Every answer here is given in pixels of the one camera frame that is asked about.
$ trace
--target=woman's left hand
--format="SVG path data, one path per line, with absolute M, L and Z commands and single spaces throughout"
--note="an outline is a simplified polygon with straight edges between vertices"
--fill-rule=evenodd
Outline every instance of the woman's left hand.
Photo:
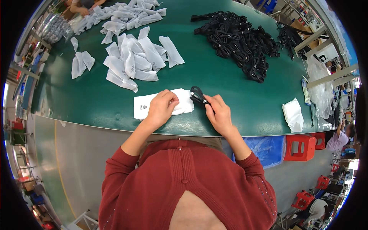
M 159 92 L 150 103 L 145 123 L 154 130 L 160 128 L 171 117 L 174 107 L 178 104 L 179 99 L 173 92 L 168 89 Z

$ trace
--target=gray floor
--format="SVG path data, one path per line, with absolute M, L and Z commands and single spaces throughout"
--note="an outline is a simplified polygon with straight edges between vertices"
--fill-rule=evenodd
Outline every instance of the gray floor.
M 97 219 L 105 161 L 129 135 L 129 132 L 72 123 L 63 127 L 57 121 L 58 162 L 65 191 L 76 216 L 90 209 L 89 216 Z M 227 152 L 231 151 L 227 142 L 223 146 Z M 329 175 L 331 158 L 331 151 L 315 151 L 314 158 L 308 162 L 283 162 L 265 170 L 266 179 L 276 192 L 278 212 L 287 212 L 297 192 L 314 188 L 320 175 Z

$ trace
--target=white shirt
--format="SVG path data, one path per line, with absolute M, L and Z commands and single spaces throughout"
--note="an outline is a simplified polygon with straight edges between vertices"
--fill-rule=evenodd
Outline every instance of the white shirt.
M 317 220 L 325 214 L 325 206 L 327 206 L 326 201 L 321 199 L 316 199 L 309 210 L 311 214 L 304 223 L 309 223 L 312 220 Z

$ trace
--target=red plastic stool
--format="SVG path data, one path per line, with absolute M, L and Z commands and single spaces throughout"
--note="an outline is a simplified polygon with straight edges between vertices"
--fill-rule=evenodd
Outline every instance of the red plastic stool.
M 326 145 L 325 145 L 325 135 L 326 134 L 324 132 L 314 132 L 314 133 L 311 133 L 311 135 L 316 138 L 316 147 L 315 147 L 316 150 L 323 150 L 326 148 Z
M 324 177 L 323 175 L 321 175 L 318 178 L 318 184 L 317 184 L 316 188 L 318 188 L 318 189 L 326 189 L 329 182 L 330 182 L 330 178 Z
M 299 142 L 298 152 L 292 154 L 291 145 L 293 141 Z M 301 143 L 304 143 L 304 151 L 301 152 Z M 286 153 L 284 160 L 308 161 L 314 157 L 314 149 L 316 146 L 316 138 L 306 135 L 287 135 L 286 136 Z
M 304 190 L 297 193 L 297 198 L 297 202 L 291 206 L 300 210 L 306 210 L 308 205 L 314 200 L 314 196 Z
M 331 172 L 336 172 L 338 169 L 339 169 L 339 165 L 338 164 L 332 164 Z

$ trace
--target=woman's right hand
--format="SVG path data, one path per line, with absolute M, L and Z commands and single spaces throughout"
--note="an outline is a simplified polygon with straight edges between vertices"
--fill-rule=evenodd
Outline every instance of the woman's right hand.
M 211 104 L 206 104 L 206 115 L 215 128 L 223 137 L 228 138 L 238 130 L 231 122 L 230 107 L 227 106 L 220 95 L 213 97 L 204 95 L 205 99 Z

